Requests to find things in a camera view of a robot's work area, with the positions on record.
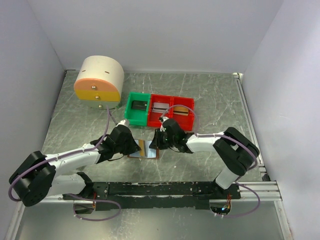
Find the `black VIP card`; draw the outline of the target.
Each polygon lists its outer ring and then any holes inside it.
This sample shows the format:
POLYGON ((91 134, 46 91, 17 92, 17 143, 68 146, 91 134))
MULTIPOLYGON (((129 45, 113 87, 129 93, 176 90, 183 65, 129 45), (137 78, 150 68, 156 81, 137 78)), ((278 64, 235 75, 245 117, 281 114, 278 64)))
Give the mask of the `black VIP card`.
POLYGON ((131 103, 132 110, 146 111, 147 106, 148 106, 148 102, 142 101, 142 100, 133 100, 131 103))

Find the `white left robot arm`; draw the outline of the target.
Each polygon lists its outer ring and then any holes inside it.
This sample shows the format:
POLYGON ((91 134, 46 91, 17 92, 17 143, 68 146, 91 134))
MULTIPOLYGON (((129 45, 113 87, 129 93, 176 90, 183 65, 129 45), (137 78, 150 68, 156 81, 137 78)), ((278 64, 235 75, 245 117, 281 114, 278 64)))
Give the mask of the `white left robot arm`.
POLYGON ((93 183, 84 173, 66 175, 67 172, 113 161, 115 154, 124 156, 139 152, 141 148, 130 129, 117 124, 110 134, 104 133, 82 147, 56 154, 31 153, 9 178, 9 198, 26 207, 38 204, 44 198, 74 194, 89 199, 94 192, 93 183))

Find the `green plastic bin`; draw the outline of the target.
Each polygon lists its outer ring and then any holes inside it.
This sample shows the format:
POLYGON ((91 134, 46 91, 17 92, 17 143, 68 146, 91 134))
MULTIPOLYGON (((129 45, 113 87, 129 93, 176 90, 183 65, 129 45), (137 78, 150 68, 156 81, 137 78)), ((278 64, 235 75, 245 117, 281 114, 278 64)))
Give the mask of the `green plastic bin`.
POLYGON ((126 108, 124 111, 124 118, 129 120, 129 123, 131 125, 145 127, 147 125, 150 99, 151 99, 150 93, 130 92, 127 99, 126 108), (131 109, 132 101, 134 100, 147 101, 148 104, 147 104, 146 111, 131 109))

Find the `red plastic bin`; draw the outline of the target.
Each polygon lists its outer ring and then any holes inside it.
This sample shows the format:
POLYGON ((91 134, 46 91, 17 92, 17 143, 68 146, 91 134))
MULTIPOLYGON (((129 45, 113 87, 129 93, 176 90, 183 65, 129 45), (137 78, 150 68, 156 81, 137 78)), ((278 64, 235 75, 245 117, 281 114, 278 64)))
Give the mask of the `red plastic bin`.
POLYGON ((171 106, 173 103, 173 98, 169 95, 151 94, 150 102, 149 102, 148 116, 147 116, 147 126, 159 128, 161 126, 161 122, 160 122, 159 118, 162 115, 162 113, 152 112, 152 104, 154 102, 168 103, 169 106, 171 106))
POLYGON ((193 98, 174 96, 173 97, 173 105, 175 106, 183 106, 189 109, 189 115, 177 115, 173 113, 172 110, 172 118, 175 119, 180 127, 185 131, 191 131, 193 129, 195 116, 191 112, 191 109, 194 110, 195 102, 193 98))

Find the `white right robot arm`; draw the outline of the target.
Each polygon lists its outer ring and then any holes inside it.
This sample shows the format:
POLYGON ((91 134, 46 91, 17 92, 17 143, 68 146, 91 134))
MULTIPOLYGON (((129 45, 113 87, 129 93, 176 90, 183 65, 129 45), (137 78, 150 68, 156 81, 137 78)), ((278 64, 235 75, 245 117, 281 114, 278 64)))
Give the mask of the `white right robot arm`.
POLYGON ((258 165, 259 149, 234 127, 219 133, 199 134, 184 131, 172 118, 163 118, 154 132, 150 149, 176 148, 180 153, 217 152, 225 167, 213 181, 212 193, 223 199, 230 186, 258 165))

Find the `red middle plastic bin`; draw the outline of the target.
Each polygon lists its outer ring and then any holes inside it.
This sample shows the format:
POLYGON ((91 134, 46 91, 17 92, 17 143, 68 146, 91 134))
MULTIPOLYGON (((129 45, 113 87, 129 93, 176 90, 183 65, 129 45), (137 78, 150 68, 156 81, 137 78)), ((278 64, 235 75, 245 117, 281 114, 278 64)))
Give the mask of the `red middle plastic bin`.
POLYGON ((149 102, 148 116, 147 116, 147 126, 159 128, 161 126, 161 122, 160 122, 159 118, 162 115, 162 113, 152 112, 152 104, 154 102, 168 103, 169 106, 171 106, 173 103, 173 98, 169 95, 151 94, 150 102, 149 102))

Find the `orange gold card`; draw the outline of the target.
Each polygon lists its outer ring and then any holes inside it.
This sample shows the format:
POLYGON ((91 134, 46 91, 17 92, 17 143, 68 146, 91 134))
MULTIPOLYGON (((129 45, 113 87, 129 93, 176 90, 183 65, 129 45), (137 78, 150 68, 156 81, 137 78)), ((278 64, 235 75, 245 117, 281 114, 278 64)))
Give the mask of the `orange gold card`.
POLYGON ((147 149, 146 149, 146 143, 145 143, 145 141, 142 140, 142 139, 139 139, 139 140, 138 140, 138 145, 139 145, 139 147, 141 148, 141 150, 140 150, 140 152, 139 152, 140 156, 141 156, 141 157, 145 157, 146 154, 147 154, 147 149))

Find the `red right plastic bin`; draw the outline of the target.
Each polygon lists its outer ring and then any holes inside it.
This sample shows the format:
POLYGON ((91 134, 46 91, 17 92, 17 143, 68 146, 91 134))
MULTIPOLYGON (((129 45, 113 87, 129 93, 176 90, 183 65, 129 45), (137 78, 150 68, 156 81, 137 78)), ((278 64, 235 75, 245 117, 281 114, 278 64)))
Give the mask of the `red right plastic bin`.
POLYGON ((172 118, 175 119, 180 127, 185 131, 191 131, 193 129, 195 116, 191 112, 191 109, 194 110, 195 102, 193 98, 174 96, 173 97, 173 105, 175 106, 183 106, 189 109, 189 115, 177 115, 173 113, 172 110, 172 118))

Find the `brown leather card holder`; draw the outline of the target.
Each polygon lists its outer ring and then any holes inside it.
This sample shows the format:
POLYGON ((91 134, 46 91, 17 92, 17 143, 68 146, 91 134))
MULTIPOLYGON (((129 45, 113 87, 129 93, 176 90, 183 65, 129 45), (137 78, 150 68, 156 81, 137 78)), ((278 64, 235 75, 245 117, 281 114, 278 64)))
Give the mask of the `brown leather card holder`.
POLYGON ((127 155, 128 158, 137 159, 158 159, 159 150, 150 148, 151 140, 135 139, 135 142, 141 148, 140 151, 127 155))

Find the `round mini drawer cabinet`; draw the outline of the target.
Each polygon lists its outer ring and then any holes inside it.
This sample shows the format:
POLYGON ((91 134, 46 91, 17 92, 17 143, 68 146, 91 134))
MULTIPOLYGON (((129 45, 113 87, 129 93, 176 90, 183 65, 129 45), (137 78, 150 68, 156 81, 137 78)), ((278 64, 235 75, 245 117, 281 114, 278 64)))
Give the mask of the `round mini drawer cabinet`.
POLYGON ((113 109, 121 102, 125 73, 115 59, 92 55, 84 59, 73 85, 85 105, 96 109, 113 109))

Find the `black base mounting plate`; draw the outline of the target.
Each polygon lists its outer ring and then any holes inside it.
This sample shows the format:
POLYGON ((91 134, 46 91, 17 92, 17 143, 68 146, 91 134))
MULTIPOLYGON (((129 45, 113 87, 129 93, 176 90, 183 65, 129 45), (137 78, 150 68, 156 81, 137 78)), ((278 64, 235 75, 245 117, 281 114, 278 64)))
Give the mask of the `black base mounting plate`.
POLYGON ((224 190, 212 181, 94 182, 88 199, 108 200, 122 209, 195 208, 209 210, 210 201, 241 198, 239 187, 224 190))

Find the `silver white card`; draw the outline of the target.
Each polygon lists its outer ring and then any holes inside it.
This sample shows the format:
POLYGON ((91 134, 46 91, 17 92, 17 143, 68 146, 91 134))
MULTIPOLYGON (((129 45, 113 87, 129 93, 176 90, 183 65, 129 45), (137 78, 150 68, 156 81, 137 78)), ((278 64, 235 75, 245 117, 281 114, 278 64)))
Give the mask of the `silver white card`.
POLYGON ((167 109, 170 107, 169 103, 163 103, 163 102, 153 102, 151 111, 153 113, 160 113, 163 114, 167 111, 167 109))

